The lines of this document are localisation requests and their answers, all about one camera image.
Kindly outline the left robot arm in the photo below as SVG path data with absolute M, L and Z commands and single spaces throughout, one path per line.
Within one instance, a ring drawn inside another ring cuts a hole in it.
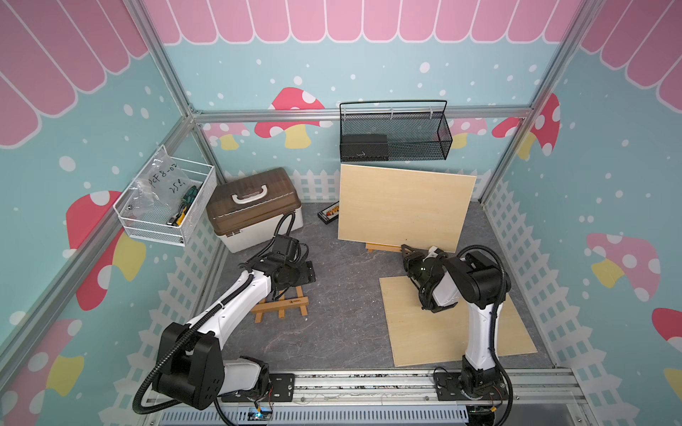
M 274 387 L 266 362 L 248 356 L 225 361 L 222 351 L 261 300 L 278 302 L 289 289 L 315 282 L 307 245 L 291 236 L 296 217 L 282 216 L 266 247 L 241 263 L 236 282 L 205 311 L 163 330 L 156 365 L 133 397 L 134 413 L 150 415 L 179 404 L 204 410 L 229 393 L 255 406 L 270 397 Z

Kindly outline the plywood board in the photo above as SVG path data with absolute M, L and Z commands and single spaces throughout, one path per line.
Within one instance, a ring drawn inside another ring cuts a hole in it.
M 337 237 L 453 252 L 475 182 L 467 175 L 343 164 Z
M 390 343 L 396 367 L 460 361 L 468 343 L 468 308 L 465 302 L 443 312 L 422 309 L 409 278 L 379 280 Z M 536 352 L 513 301 L 502 307 L 497 343 L 498 355 Z

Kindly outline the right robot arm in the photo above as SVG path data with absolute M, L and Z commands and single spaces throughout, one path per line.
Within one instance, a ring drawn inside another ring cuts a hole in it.
M 489 247 L 470 245 L 451 256 L 401 245 L 402 263 L 417 289 L 422 309 L 439 313 L 460 301 L 468 307 L 468 343 L 458 389 L 468 399 L 512 389 L 497 354 L 498 323 L 511 282 L 501 257 Z

